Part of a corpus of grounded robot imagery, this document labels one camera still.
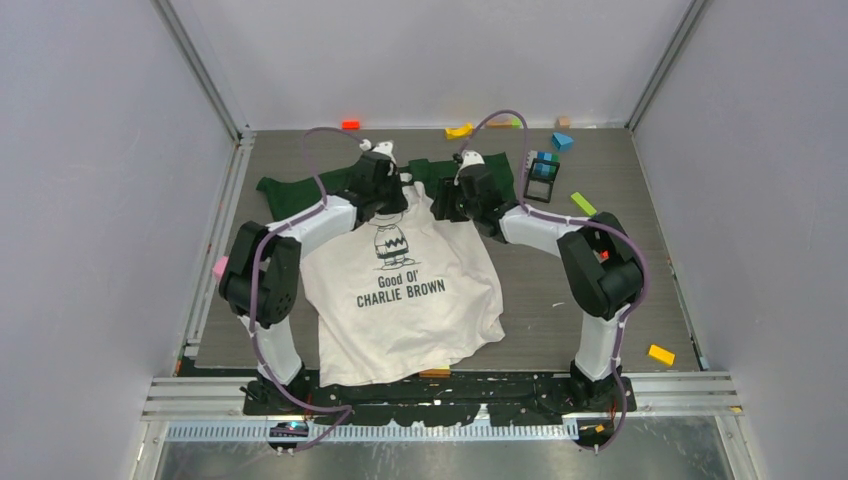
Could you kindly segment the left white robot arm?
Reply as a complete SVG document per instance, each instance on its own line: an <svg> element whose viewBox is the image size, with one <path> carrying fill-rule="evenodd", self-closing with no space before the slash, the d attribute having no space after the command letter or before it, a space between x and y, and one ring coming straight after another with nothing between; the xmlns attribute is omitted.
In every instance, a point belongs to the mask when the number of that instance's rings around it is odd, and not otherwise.
<svg viewBox="0 0 848 480"><path fill-rule="evenodd" d="M341 190L274 225L244 223L213 267L219 295L246 325L268 400L284 414L298 412L308 390L290 327L302 259L382 209L407 207L393 141L363 140L360 150Z"/></svg>

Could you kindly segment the white and green t-shirt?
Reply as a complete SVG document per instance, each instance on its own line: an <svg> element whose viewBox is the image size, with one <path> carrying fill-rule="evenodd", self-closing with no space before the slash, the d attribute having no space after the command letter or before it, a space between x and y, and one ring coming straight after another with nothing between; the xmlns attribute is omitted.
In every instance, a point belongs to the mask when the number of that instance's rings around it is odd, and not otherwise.
<svg viewBox="0 0 848 480"><path fill-rule="evenodd" d="M332 198L299 225L278 223L281 237L302 246L322 386L394 382L504 338L502 287L480 235L430 210L439 181L456 171L449 161L410 162L405 210L362 225L347 201Z"/></svg>

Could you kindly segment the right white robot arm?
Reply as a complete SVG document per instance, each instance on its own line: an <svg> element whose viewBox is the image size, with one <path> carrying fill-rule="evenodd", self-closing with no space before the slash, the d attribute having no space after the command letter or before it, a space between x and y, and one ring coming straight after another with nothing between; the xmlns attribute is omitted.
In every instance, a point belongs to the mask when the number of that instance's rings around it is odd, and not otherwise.
<svg viewBox="0 0 848 480"><path fill-rule="evenodd" d="M561 260L572 297L583 314L578 351L570 365L572 400L584 410L607 403L625 412L623 336L648 285L644 258L635 243L609 212L564 216L507 200L476 151L456 153L453 160L457 172L437 185L431 208L435 218L471 222L484 237L531 247Z"/></svg>

